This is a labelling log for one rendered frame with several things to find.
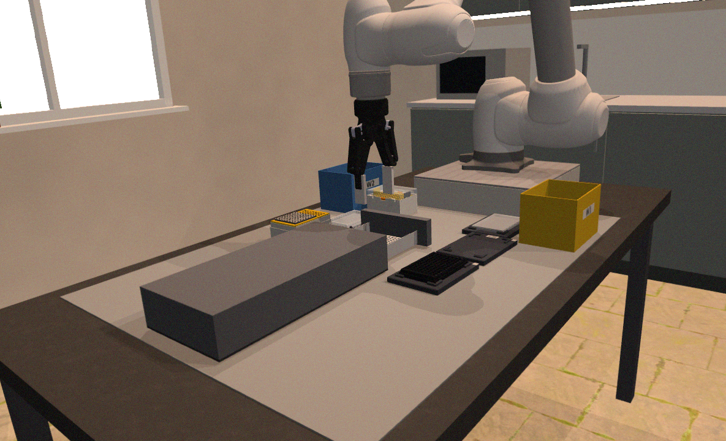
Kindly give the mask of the blue open-top bin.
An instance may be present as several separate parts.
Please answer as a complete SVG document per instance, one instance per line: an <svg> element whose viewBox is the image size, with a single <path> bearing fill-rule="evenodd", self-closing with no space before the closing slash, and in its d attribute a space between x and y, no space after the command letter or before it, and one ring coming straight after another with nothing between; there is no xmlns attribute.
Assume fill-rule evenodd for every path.
<svg viewBox="0 0 726 441"><path fill-rule="evenodd" d="M366 162L366 189L383 185L383 163ZM346 213L360 211L366 204L355 203L354 174L347 172L347 163L319 170L321 209Z"/></svg>

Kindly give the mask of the light grey bench mat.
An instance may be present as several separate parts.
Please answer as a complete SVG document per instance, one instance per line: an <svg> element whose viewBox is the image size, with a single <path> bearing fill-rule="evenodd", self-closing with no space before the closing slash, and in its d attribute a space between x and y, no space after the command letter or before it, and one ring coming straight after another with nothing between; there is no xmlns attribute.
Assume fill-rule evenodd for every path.
<svg viewBox="0 0 726 441"><path fill-rule="evenodd" d="M60 296L215 382L331 441L381 441L619 221L575 253L519 243L439 295L387 277L488 217L418 206L432 244L218 363L146 327L141 285L271 238L271 224Z"/></svg>

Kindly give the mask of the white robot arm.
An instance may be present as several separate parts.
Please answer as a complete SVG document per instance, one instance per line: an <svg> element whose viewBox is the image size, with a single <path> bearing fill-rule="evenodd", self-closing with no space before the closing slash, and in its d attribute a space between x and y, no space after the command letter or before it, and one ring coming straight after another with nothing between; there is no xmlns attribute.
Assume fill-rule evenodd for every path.
<svg viewBox="0 0 726 441"><path fill-rule="evenodd" d="M457 5L457 6L456 6ZM390 66L428 66L460 58L473 42L463 0L414 0L391 12L386 0L348 0L343 39L350 96L391 94ZM609 111L575 69L570 0L529 0L537 77L488 79L473 109L473 153L463 170L519 173L534 164L523 145L575 148L605 133ZM370 72L374 70L374 72Z"/></svg>

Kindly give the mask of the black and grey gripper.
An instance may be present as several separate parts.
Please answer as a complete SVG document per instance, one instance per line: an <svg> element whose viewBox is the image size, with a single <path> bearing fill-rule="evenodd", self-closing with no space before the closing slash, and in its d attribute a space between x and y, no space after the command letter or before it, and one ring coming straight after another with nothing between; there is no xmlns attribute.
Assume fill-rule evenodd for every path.
<svg viewBox="0 0 726 441"><path fill-rule="evenodd" d="M357 126L349 128L347 172L354 174L355 203L366 204L366 161L375 142L382 160L383 193L394 194L393 167L398 162L394 122L385 120L388 99L354 101ZM363 140L365 139L365 140Z"/></svg>

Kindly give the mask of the black multiwell plate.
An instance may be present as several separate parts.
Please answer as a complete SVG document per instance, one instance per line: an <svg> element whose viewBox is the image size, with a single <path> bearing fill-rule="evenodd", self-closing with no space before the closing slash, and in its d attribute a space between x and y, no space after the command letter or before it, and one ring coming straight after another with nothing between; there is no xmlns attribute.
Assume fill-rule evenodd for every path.
<svg viewBox="0 0 726 441"><path fill-rule="evenodd" d="M433 252L400 269L399 274L420 282L436 283L457 273L466 263L462 257Z"/></svg>

